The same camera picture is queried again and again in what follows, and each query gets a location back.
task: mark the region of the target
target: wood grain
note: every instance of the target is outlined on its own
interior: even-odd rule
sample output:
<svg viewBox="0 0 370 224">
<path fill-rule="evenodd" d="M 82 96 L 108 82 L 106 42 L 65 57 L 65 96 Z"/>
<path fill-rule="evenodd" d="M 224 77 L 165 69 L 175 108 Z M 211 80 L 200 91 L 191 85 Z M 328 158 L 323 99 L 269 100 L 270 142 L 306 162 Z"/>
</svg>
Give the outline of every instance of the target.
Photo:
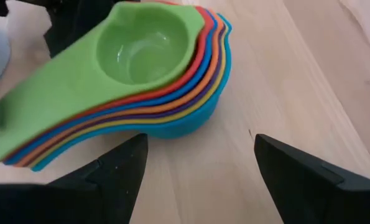
<svg viewBox="0 0 370 224">
<path fill-rule="evenodd" d="M 370 101 L 360 102 L 370 97 L 365 83 L 370 78 L 370 47 L 338 3 L 176 2 L 202 5 L 231 21 L 233 69 L 214 115 L 203 127 L 180 139 L 150 138 L 132 224 L 281 223 L 252 150 L 257 133 L 370 177 L 370 139 L 363 135 L 370 132 Z M 18 52 L 23 57 L 33 53 Z M 42 63 L 25 59 L 29 70 Z M 26 75 L 17 71 L 17 76 Z M 0 92 L 13 85 L 7 77 L 2 80 Z M 38 173 L 0 166 L 0 182 L 51 181 L 133 134 L 82 142 Z"/>
</svg>

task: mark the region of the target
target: light wood surface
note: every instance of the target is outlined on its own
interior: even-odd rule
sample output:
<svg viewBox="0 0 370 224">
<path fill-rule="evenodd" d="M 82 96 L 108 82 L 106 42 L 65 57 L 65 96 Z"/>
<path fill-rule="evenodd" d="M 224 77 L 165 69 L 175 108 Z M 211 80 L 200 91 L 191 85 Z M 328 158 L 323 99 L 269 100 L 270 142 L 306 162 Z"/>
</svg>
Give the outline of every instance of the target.
<svg viewBox="0 0 370 224">
<path fill-rule="evenodd" d="M 202 128 L 180 139 L 149 139 L 132 224 L 281 223 L 252 150 L 257 133 L 370 178 L 370 43 L 343 3 L 176 2 L 199 4 L 231 21 L 233 69 Z M 9 4 L 27 25 L 31 15 L 42 17 L 37 7 Z M 48 59 L 39 35 L 47 22 L 21 32 L 16 20 L 9 20 L 13 56 L 0 97 Z M 134 134 L 82 142 L 38 173 L 0 165 L 0 182 L 49 182 Z"/>
</svg>

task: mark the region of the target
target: green measuring cup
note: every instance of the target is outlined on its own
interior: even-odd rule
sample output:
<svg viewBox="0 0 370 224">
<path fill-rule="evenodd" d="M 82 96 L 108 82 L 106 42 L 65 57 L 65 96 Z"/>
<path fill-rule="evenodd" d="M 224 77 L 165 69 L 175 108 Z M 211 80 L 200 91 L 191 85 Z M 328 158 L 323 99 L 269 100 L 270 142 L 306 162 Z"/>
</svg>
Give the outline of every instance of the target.
<svg viewBox="0 0 370 224">
<path fill-rule="evenodd" d="M 203 26 L 193 6 L 117 3 L 101 24 L 0 100 L 0 157 L 77 113 L 174 81 Z"/>
</svg>

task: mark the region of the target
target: wooden table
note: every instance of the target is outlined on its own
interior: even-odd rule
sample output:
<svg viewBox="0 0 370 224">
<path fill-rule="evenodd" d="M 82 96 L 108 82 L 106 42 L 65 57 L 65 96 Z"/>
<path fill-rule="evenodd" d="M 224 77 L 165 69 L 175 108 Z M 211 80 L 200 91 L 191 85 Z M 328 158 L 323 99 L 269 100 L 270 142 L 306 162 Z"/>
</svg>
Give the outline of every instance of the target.
<svg viewBox="0 0 370 224">
<path fill-rule="evenodd" d="M 202 128 L 149 138 L 131 223 L 281 223 L 253 153 L 265 133 L 370 178 L 370 45 L 338 1 L 194 0 L 233 24 L 233 69 Z M 45 12 L 9 2 L 12 58 L 0 97 L 48 60 Z M 36 29 L 15 24 L 17 18 Z M 46 183 L 135 135 L 107 134 L 71 148 L 42 172 L 0 165 L 0 182 Z"/>
</svg>

